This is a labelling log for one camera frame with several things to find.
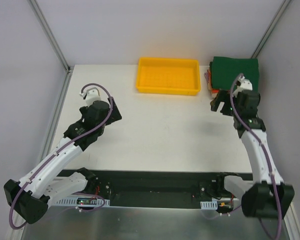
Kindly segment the green t-shirt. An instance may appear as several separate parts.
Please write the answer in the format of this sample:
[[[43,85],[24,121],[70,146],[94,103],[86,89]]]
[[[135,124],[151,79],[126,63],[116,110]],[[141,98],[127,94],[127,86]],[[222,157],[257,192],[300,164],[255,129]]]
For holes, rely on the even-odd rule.
[[[257,58],[230,58],[214,56],[209,63],[211,86],[216,90],[230,90],[239,74],[252,83],[253,91],[259,89],[259,61]]]

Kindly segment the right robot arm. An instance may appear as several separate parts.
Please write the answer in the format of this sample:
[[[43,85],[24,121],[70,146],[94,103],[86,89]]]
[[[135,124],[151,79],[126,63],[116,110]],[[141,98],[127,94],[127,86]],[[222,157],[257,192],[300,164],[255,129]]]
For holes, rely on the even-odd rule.
[[[249,218],[283,219],[295,196],[292,185],[286,184],[279,174],[271,156],[266,126],[257,116],[260,94],[243,90],[231,97],[229,91],[220,90],[210,102],[210,109],[217,111],[224,103],[221,113],[233,117],[233,126],[241,139],[252,169],[252,186],[237,175],[225,175],[215,184],[220,197],[233,193],[241,200],[243,214]]]

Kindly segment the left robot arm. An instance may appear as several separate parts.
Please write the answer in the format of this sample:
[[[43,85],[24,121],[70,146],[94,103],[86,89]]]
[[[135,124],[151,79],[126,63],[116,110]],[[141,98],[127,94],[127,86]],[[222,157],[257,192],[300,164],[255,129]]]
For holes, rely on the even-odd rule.
[[[81,118],[69,125],[60,142],[44,160],[18,181],[10,179],[4,184],[5,197],[10,206],[9,225],[12,229],[18,229],[13,223],[14,213],[18,213],[25,224],[33,224],[53,204],[69,195],[98,197],[100,189],[97,177],[85,167],[53,183],[54,178],[68,163],[98,140],[104,133],[105,126],[122,119],[111,96],[108,101],[97,98],[79,111]]]

